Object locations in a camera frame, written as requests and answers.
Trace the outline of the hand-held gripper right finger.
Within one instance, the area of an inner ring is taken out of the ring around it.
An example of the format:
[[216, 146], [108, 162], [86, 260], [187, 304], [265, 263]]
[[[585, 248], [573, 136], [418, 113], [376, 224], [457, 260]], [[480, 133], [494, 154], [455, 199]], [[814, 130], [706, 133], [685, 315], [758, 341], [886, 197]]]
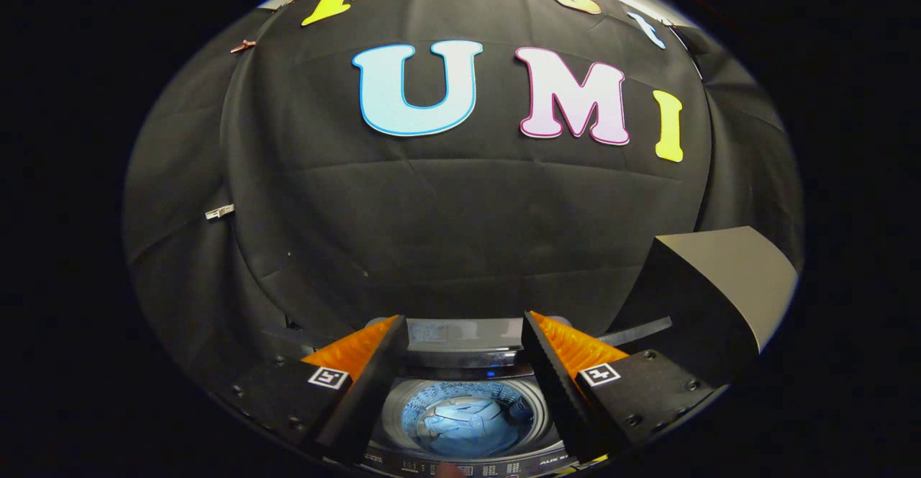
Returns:
[[714, 394], [659, 351], [628, 354], [534, 311], [521, 343], [567, 453], [582, 464], [647, 445]]

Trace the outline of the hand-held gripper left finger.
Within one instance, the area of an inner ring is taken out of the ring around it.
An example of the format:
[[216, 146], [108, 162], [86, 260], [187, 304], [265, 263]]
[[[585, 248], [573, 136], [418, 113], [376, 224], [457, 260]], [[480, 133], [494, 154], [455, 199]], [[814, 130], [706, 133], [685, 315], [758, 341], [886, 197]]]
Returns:
[[359, 464], [408, 344], [406, 317], [392, 316], [309, 356], [251, 366], [217, 396], [283, 445]]

